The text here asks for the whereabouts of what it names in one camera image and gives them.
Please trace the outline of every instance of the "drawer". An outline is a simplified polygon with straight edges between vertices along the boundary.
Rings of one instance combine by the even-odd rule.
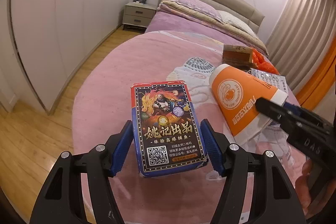
[[[126,6],[125,15],[153,18],[155,10],[145,9],[141,7]]]
[[[151,20],[152,20],[151,18],[147,18],[147,17],[124,15],[123,24],[132,24],[132,25],[137,25],[137,26],[148,27]]]

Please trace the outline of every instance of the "wardrobe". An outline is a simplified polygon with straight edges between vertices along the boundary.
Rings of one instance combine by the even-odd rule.
[[[120,23],[129,0],[10,0],[24,70],[46,110]]]

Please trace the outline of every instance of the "purple pillow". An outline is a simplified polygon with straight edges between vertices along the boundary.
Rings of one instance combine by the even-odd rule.
[[[221,15],[217,12],[217,10],[214,7],[200,0],[170,0],[170,1],[176,2],[179,5],[203,13],[209,17],[218,20],[219,22],[222,22]]]

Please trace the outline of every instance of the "cup logo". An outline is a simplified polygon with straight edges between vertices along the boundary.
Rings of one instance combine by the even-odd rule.
[[[243,99],[243,88],[236,80],[225,79],[218,86],[218,97],[223,107],[235,109]]]

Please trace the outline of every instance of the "wooden floor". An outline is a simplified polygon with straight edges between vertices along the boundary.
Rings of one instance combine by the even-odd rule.
[[[24,220],[29,220],[60,153],[73,151],[71,116],[79,88],[115,47],[139,34],[119,28],[105,40],[70,81],[53,115],[36,112],[20,101],[11,113],[0,105],[0,187]],[[95,223],[92,215],[87,215]]]

